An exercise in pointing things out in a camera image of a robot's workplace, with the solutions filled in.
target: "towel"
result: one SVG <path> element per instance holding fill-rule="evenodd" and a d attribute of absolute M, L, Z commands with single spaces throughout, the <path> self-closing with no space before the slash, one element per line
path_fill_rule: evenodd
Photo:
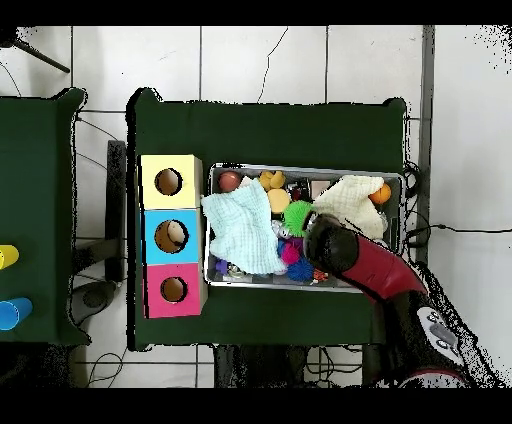
<path fill-rule="evenodd" d="M 313 205 L 319 213 L 334 215 L 346 227 L 369 239 L 381 239 L 384 225 L 368 196 L 384 184 L 382 177 L 345 175 L 318 196 Z"/>
<path fill-rule="evenodd" d="M 212 255 L 249 274 L 286 271 L 277 255 L 267 193 L 257 179 L 231 193 L 203 197 L 201 204 L 215 232 Z"/>

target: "cube with hole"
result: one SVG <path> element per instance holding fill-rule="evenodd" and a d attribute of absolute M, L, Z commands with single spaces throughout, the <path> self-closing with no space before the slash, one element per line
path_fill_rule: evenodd
<path fill-rule="evenodd" d="M 199 209 L 146 210 L 142 226 L 147 265 L 201 262 Z"/>
<path fill-rule="evenodd" d="M 200 263 L 150 265 L 145 279 L 146 318 L 201 314 L 208 293 Z"/>
<path fill-rule="evenodd" d="M 139 202 L 143 209 L 200 206 L 203 165 L 194 155 L 140 155 L 138 158 Z"/>

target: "metal tray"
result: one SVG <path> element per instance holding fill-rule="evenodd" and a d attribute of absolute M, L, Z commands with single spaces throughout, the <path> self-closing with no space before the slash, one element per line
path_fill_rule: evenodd
<path fill-rule="evenodd" d="M 209 171 L 207 193 L 220 193 L 218 177 L 222 172 L 235 171 L 241 175 L 247 175 L 250 178 L 258 177 L 262 171 L 283 171 L 286 176 L 286 182 L 294 182 L 299 178 L 308 178 L 309 180 L 324 180 L 336 182 L 344 175 L 367 175 L 372 177 L 382 177 L 391 187 L 391 198 L 380 208 L 379 212 L 384 212 L 388 219 L 388 228 L 384 233 L 383 240 L 388 247 L 397 252 L 405 237 L 405 181 L 400 174 L 383 172 L 365 172 L 365 171 L 345 171 L 333 169 L 317 168 L 293 168 L 284 166 L 267 165 L 234 165 L 225 163 L 215 163 Z M 341 291 L 349 293 L 360 293 L 359 289 L 354 288 L 347 282 L 329 276 L 327 281 L 312 284 L 290 280 L 286 275 L 269 275 L 267 277 L 248 275 L 247 278 L 231 279 L 225 281 L 215 269 L 216 258 L 210 254 L 210 240 L 215 238 L 215 234 L 210 227 L 210 222 L 206 220 L 205 237 L 205 255 L 204 270 L 205 279 L 212 286 L 223 287 L 251 287 L 266 289 L 286 289 L 286 290 L 311 290 L 311 291 Z"/>

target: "yellow box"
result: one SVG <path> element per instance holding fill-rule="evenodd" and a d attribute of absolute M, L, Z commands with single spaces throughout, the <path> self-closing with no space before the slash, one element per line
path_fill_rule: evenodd
<path fill-rule="evenodd" d="M 139 202 L 149 209 L 194 209 L 200 206 L 203 164 L 194 155 L 140 155 Z"/>

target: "yellow toy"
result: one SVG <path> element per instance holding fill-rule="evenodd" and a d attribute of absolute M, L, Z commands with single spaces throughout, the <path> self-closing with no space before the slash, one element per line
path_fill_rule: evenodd
<path fill-rule="evenodd" d="M 18 249 L 10 244 L 0 245 L 0 269 L 7 268 L 9 265 L 14 264 L 20 254 Z"/>
<path fill-rule="evenodd" d="M 285 176 L 282 171 L 276 171 L 272 173 L 270 171 L 263 171 L 260 175 L 260 184 L 265 189 L 265 191 L 269 191 L 273 188 L 281 188 L 284 186 L 284 182 L 286 181 Z"/>

